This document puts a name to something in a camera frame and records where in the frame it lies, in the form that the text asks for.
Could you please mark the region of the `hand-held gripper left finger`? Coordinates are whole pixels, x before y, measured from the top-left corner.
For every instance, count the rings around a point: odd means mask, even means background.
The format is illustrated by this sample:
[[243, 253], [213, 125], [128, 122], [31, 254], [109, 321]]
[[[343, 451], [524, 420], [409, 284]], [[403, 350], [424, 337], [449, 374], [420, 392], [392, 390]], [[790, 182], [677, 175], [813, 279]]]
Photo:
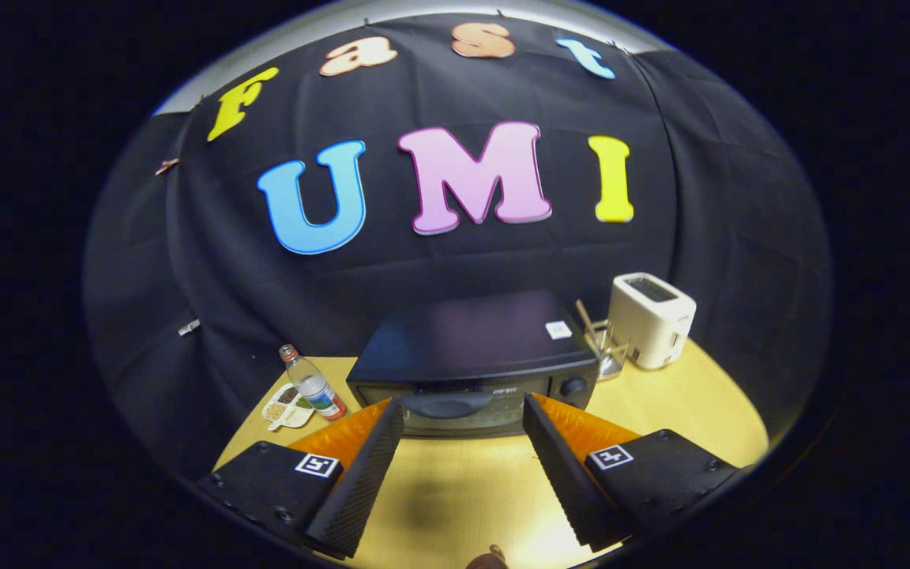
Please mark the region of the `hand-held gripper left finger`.
[[256, 442], [198, 481], [200, 490], [278, 543], [353, 558], [404, 432], [387, 398], [296, 442]]

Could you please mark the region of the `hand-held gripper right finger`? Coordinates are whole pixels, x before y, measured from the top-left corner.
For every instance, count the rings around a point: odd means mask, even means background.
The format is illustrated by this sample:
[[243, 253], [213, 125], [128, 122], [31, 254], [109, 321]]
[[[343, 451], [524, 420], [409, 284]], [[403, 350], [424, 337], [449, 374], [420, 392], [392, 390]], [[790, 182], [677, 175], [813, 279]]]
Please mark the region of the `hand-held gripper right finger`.
[[523, 426], [578, 543], [594, 552], [678, 525], [738, 474], [671, 429], [639, 435], [541, 394]]

